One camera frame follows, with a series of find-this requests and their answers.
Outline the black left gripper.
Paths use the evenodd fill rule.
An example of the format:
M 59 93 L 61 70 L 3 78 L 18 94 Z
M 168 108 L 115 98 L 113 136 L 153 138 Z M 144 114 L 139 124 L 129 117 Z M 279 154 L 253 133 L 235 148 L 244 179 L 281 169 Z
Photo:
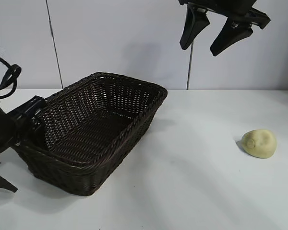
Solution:
M 46 105 L 46 100 L 34 96 L 29 101 L 5 113 L 0 108 L 0 154 L 7 148 L 22 141 L 29 133 L 31 141 L 39 148 L 48 150 L 45 136 L 45 124 L 36 118 Z M 0 176 L 0 188 L 13 193 L 18 188 Z

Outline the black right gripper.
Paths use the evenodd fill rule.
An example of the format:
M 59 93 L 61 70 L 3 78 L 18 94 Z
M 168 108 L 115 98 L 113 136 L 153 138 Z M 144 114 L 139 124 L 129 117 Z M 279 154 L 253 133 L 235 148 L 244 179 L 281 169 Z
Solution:
M 195 37 L 210 24 L 207 11 L 228 18 L 210 47 L 214 57 L 234 43 L 250 37 L 253 33 L 252 24 L 264 29 L 271 21 L 266 13 L 253 8 L 256 0 L 179 0 L 179 3 L 187 4 L 180 39 L 182 50 L 186 50 Z

